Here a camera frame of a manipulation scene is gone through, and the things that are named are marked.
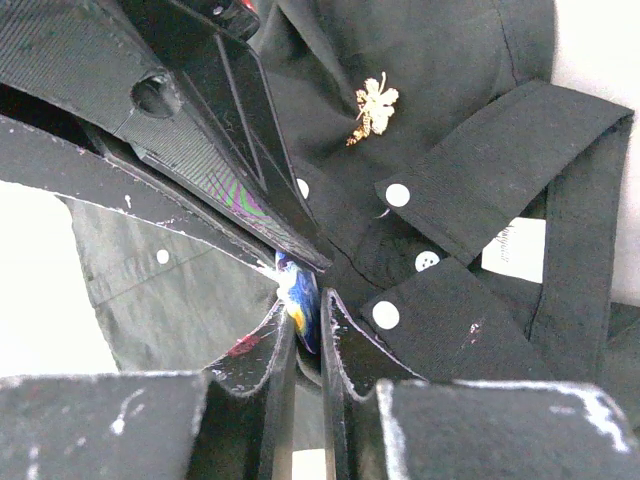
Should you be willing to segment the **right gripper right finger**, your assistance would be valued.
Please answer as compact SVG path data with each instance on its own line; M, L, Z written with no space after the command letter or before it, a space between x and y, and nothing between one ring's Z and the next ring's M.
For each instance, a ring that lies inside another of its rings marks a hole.
M639 442L614 400L585 383L431 383L321 301L330 479L635 479Z

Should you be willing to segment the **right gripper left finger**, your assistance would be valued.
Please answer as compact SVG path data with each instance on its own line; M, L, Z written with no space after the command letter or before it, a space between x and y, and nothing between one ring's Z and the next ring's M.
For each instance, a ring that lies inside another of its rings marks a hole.
M282 304L200 371L10 376L5 479L288 479L296 341Z

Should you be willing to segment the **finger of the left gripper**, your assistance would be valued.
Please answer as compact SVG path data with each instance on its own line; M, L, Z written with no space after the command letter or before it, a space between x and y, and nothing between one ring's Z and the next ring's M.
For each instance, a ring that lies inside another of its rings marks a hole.
M201 241L254 270L273 251L234 222L133 158L97 155L47 131L1 117L1 179L79 200Z
M1 117L133 158L315 271L332 262L240 1L5 1Z

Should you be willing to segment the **round blue painted brooch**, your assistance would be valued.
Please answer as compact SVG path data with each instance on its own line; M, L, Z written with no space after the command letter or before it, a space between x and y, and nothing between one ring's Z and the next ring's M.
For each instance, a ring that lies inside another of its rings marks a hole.
M298 338L311 354L320 349L320 293L313 272L281 251L275 253L277 295L294 320Z

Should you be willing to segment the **gold brooch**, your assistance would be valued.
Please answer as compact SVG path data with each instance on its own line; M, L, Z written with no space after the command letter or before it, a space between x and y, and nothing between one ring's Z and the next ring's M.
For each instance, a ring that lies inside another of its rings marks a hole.
M367 78L361 89L355 92L359 114L358 127L346 140L346 146L353 146L371 134L382 135L395 113L394 105L399 99L399 91L387 87L387 74L381 73L381 79Z

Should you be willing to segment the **black button shirt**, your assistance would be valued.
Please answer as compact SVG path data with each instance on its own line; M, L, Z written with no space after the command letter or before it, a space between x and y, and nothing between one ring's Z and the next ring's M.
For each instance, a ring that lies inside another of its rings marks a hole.
M637 386L610 301L632 114L551 83L551 1L262 1L255 46L323 285L429 380ZM399 91L353 146L355 92Z

